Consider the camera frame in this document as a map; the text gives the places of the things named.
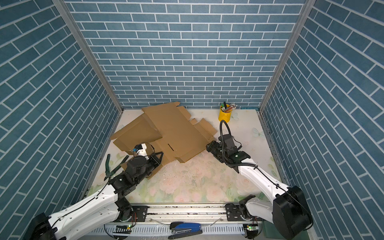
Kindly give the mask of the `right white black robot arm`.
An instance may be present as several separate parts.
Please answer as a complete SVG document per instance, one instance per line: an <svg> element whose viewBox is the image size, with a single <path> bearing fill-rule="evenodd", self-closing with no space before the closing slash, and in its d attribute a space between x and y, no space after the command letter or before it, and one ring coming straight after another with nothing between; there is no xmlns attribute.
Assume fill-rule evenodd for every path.
<svg viewBox="0 0 384 240"><path fill-rule="evenodd" d="M299 187L290 187L275 179L259 167L250 155L239 151L233 144L227 146L221 141L212 141L206 148L207 152L245 177L267 197L267 200L263 201L249 195L234 206L233 209L244 220L266 220L274 224L287 240L313 226L312 213Z"/></svg>

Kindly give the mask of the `aluminium front rail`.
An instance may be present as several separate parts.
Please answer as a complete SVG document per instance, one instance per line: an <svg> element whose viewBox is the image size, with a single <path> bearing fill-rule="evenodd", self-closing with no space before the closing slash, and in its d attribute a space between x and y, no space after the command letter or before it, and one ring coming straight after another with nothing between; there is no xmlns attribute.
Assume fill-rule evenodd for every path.
<svg viewBox="0 0 384 240"><path fill-rule="evenodd" d="M144 222L127 230L117 222L106 224L83 236L84 240L167 240L172 234L173 222L199 223L203 233L188 237L190 240L266 240L263 219L228 222L225 205L205 204L146 204L148 213Z"/></svg>

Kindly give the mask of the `green box at front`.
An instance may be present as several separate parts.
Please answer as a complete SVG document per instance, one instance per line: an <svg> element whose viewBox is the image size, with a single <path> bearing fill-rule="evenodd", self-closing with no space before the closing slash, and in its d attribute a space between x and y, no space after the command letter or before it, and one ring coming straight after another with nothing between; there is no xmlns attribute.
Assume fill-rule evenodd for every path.
<svg viewBox="0 0 384 240"><path fill-rule="evenodd" d="M275 225L268 222L263 221L263 235L266 240L279 240L280 239L280 233L276 229Z"/></svg>

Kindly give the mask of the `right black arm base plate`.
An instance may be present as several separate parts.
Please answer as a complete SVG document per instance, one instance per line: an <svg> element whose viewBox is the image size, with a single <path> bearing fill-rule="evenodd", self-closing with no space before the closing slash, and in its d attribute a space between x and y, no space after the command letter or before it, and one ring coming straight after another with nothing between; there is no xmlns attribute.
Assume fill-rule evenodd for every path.
<svg viewBox="0 0 384 240"><path fill-rule="evenodd" d="M239 222L239 221L254 221L255 217L252 216L245 205L226 204L225 211L228 222Z"/></svg>

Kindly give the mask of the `left flat cardboard sheet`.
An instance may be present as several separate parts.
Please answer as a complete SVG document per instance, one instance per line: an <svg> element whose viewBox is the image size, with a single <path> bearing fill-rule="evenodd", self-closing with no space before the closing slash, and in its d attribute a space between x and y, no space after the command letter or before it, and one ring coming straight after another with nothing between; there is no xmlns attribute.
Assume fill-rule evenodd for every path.
<svg viewBox="0 0 384 240"><path fill-rule="evenodd" d="M114 144L123 151L133 151L140 143L150 143L147 153L163 152L160 166L154 171L149 180L152 182L163 177L163 168L173 160L172 149L168 140L173 125L173 116L163 112L154 114L144 113L115 133L112 137Z"/></svg>

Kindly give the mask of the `yellow pen cup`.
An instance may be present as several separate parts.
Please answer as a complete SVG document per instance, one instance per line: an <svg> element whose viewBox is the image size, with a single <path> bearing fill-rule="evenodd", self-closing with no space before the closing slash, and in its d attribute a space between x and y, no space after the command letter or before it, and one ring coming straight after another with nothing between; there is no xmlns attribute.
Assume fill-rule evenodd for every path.
<svg viewBox="0 0 384 240"><path fill-rule="evenodd" d="M232 112L225 112L224 108L220 107L218 120L220 122L225 121L226 123L228 123L231 120L231 114L232 114Z"/></svg>

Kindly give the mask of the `blue black stapler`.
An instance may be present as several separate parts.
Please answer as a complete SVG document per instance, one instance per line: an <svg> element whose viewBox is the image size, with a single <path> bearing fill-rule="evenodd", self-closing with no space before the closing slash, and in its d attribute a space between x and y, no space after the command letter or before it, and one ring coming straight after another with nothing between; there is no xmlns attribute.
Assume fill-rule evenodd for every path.
<svg viewBox="0 0 384 240"><path fill-rule="evenodd" d="M203 233L202 226L199 223L173 222L170 224L171 235L169 240L175 240Z"/></svg>

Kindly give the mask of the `cardboard box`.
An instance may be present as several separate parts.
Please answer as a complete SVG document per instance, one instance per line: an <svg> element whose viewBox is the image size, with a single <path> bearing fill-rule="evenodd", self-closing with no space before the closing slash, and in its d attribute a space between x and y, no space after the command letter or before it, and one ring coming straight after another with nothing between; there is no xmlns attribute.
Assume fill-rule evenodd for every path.
<svg viewBox="0 0 384 240"><path fill-rule="evenodd" d="M149 123L148 127L144 127L144 141L164 152L169 162L189 161L204 151L217 133L206 119L192 119L179 102L145 107L142 111Z"/></svg>

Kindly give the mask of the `pens in cup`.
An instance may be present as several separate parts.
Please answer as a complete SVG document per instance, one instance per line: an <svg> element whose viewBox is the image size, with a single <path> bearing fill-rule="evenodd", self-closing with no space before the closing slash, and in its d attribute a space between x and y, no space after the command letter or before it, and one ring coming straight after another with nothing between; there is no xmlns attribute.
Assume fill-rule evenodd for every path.
<svg viewBox="0 0 384 240"><path fill-rule="evenodd" d="M232 112L234 109L237 108L237 105L236 104L227 104L226 102L223 102L221 104L221 107L220 107L220 110L223 112L223 113L230 113Z"/></svg>

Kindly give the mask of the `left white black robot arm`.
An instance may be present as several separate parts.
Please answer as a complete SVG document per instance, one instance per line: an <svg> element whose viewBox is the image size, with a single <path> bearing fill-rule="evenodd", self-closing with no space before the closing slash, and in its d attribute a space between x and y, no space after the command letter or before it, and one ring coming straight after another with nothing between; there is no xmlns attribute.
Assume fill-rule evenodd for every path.
<svg viewBox="0 0 384 240"><path fill-rule="evenodd" d="M161 165L164 153L135 156L119 175L91 196L46 216L35 216L23 236L24 240L77 240L94 229L115 220L127 220L133 207L126 196Z"/></svg>

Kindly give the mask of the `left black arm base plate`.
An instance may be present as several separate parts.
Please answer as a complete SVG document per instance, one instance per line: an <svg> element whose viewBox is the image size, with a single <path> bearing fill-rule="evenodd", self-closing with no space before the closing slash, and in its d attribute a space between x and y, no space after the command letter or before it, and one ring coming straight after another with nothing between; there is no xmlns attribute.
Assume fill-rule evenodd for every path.
<svg viewBox="0 0 384 240"><path fill-rule="evenodd" d="M136 224L144 222L148 213L148 206L132 206L119 214L116 222Z"/></svg>

